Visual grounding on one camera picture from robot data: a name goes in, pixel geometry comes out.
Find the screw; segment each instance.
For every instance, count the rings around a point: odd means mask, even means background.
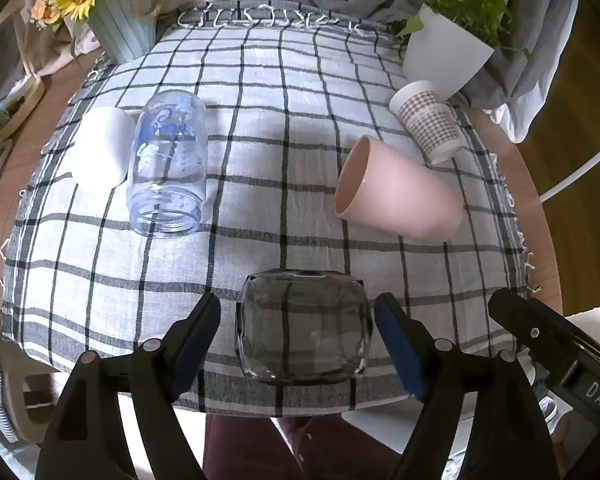
[[[96,358],[96,352],[93,350],[87,350],[84,354],[80,356],[80,362],[84,364],[89,364],[94,361]]]
[[[436,348],[441,352],[449,352],[449,350],[451,350],[454,347],[453,343],[449,341],[449,339],[436,339],[436,342],[434,344]]]
[[[516,360],[516,356],[511,350],[503,350],[500,352],[500,358],[507,363],[512,363]]]
[[[158,348],[160,348],[161,341],[159,339],[147,339],[142,348],[145,352],[155,352]]]

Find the person's legs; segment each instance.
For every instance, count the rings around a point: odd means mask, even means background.
[[[207,414],[202,469],[208,480],[304,478],[269,418]]]
[[[400,455],[340,415],[283,417],[280,427],[312,480],[384,480]]]

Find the vase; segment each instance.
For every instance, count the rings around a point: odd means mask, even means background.
[[[402,73],[409,82],[431,81],[438,97],[446,101],[482,68],[494,49],[427,5],[418,15],[424,28],[409,38]]]
[[[138,0],[138,10],[149,14],[154,3],[154,0]],[[145,56],[155,45],[155,17],[136,17],[132,0],[96,0],[89,26],[116,64]]]

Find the plastic bottle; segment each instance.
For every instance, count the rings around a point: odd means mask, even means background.
[[[126,204],[138,234],[166,238],[198,230],[205,203],[206,108],[182,90],[152,97],[138,119]]]

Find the glass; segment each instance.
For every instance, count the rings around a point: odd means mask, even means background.
[[[268,270],[244,283],[235,349],[244,374],[265,383],[338,383],[364,370],[372,327],[362,280]]]
[[[205,203],[206,108],[183,90],[152,97],[138,119],[126,202],[133,231],[169,237],[195,232]]]

